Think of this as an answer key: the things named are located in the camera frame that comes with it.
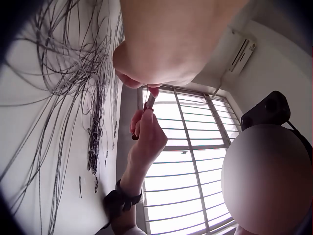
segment wire cutter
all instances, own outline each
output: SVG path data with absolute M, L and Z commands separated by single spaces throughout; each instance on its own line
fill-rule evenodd
M 143 106 L 143 112 L 142 112 L 142 113 L 144 113 L 144 111 L 145 111 L 146 109 L 152 108 L 152 106 L 153 106 L 155 100 L 156 100 L 155 97 L 153 97 L 153 95 L 150 93 L 148 100 L 145 102 L 145 104 L 144 104 L 144 106 Z M 133 135 L 131 136 L 131 138 L 132 138 L 133 140 L 138 140 L 138 139 L 139 139 L 139 135 L 136 136 L 135 133 L 133 133 Z

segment window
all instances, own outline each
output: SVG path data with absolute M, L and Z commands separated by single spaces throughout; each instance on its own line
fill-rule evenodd
M 143 89 L 142 103 L 149 96 Z M 234 223 L 222 195 L 226 150 L 239 135 L 239 121 L 227 100 L 161 87 L 153 109 L 167 146 L 144 183 L 148 234 L 206 234 Z

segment wrist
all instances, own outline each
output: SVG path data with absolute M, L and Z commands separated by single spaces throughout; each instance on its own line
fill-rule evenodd
M 120 182 L 123 192 L 130 197 L 140 195 L 146 173 L 147 170 L 128 164 Z

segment hand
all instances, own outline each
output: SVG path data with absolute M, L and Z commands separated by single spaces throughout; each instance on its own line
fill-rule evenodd
M 125 41 L 113 53 L 130 88 L 182 86 L 204 68 L 231 18 L 248 0 L 120 0 Z
M 147 171 L 167 143 L 167 137 L 151 109 L 137 110 L 131 120 L 131 130 L 139 139 L 128 154 L 131 167 Z

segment wristband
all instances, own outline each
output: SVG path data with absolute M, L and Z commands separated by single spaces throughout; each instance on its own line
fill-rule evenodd
M 115 190 L 112 190 L 103 200 L 105 211 L 109 215 L 109 222 L 102 229 L 107 228 L 113 219 L 121 215 L 122 211 L 130 211 L 133 205 L 140 202 L 142 191 L 138 196 L 129 197 L 121 189 L 120 182 L 121 180 L 116 183 Z

